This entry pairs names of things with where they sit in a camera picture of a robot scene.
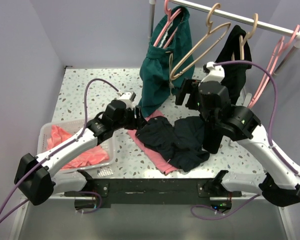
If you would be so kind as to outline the dark navy shorts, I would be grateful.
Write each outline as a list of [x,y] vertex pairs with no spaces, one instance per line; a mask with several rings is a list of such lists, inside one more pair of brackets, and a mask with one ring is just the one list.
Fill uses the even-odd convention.
[[155,116],[135,136],[170,165],[189,172],[210,158],[202,148],[204,132],[205,122],[198,116],[178,119],[174,125],[164,116]]

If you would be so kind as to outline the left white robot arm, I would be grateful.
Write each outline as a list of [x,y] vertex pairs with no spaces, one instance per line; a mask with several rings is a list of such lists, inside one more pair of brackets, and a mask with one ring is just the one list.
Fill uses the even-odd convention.
[[80,131],[55,148],[37,156],[24,155],[15,176],[15,186],[35,206],[44,203],[52,194],[77,191],[88,196],[93,184],[77,171],[61,176],[59,170],[80,154],[113,136],[119,129],[138,130],[146,124],[139,106],[129,107],[122,100],[111,101],[104,112],[84,123]]

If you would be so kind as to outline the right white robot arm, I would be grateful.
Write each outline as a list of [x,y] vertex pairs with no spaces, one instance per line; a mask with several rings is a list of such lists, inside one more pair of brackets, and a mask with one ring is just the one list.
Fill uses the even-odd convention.
[[247,107],[231,104],[228,89],[217,81],[185,79],[176,95],[176,105],[198,110],[205,121],[202,146],[211,154],[219,150],[224,136],[249,151],[265,169],[260,174],[221,170],[204,189],[216,196],[248,192],[263,196],[278,207],[300,203],[300,166],[267,141],[267,131]]

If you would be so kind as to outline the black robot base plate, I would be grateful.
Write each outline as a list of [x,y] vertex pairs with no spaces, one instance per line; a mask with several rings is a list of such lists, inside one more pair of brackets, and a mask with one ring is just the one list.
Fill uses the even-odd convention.
[[115,178],[92,179],[83,188],[83,193],[68,191],[66,197],[75,198],[75,208],[92,208],[94,203],[109,208],[114,204],[135,205],[198,205],[209,204],[210,198],[229,200],[241,197],[241,192],[229,193],[210,190],[210,178]]

